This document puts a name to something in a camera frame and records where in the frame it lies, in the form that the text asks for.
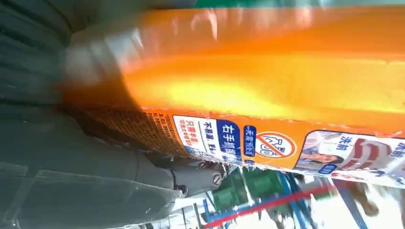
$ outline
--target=person photo on box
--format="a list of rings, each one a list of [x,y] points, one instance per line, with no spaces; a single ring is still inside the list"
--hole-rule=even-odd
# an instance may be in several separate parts
[[[318,152],[318,147],[314,146],[308,149],[304,149],[301,152],[299,159],[300,164],[340,164],[344,161],[344,158],[337,155],[326,155]]]

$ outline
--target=product packaging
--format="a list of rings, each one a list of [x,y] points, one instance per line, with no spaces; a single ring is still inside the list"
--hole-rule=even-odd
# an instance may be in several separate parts
[[[68,50],[65,107],[163,154],[405,187],[404,24],[404,6],[151,12]]]

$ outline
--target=orange box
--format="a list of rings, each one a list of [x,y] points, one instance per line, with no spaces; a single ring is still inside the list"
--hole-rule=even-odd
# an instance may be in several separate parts
[[[73,116],[161,153],[402,187],[405,7],[144,18],[98,43],[116,63],[92,55],[90,79],[70,50]]]

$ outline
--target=metal bolt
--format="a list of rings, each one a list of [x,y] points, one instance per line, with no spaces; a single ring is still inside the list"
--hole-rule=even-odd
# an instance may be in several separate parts
[[[222,176],[219,173],[216,173],[213,177],[213,183],[215,187],[219,187],[222,183]]]
[[[185,185],[177,186],[177,189],[178,189],[183,195],[187,195],[187,193],[188,193],[188,188],[187,188]]]

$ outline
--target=green object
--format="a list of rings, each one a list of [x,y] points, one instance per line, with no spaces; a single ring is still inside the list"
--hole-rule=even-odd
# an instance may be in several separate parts
[[[224,211],[248,202],[242,176],[238,170],[227,176],[221,186],[212,191],[212,194],[217,211]]]
[[[253,199],[270,198],[282,194],[283,189],[277,173],[272,170],[243,168],[246,186]],[[212,191],[217,211],[224,211],[248,202],[245,184],[239,169],[227,176],[221,186]]]
[[[279,0],[198,0],[196,8],[280,7]]]
[[[243,175],[250,196],[256,198],[270,198],[275,194],[282,194],[283,188],[277,176],[277,172],[273,170],[261,170],[259,168],[253,171],[248,171],[243,168]]]

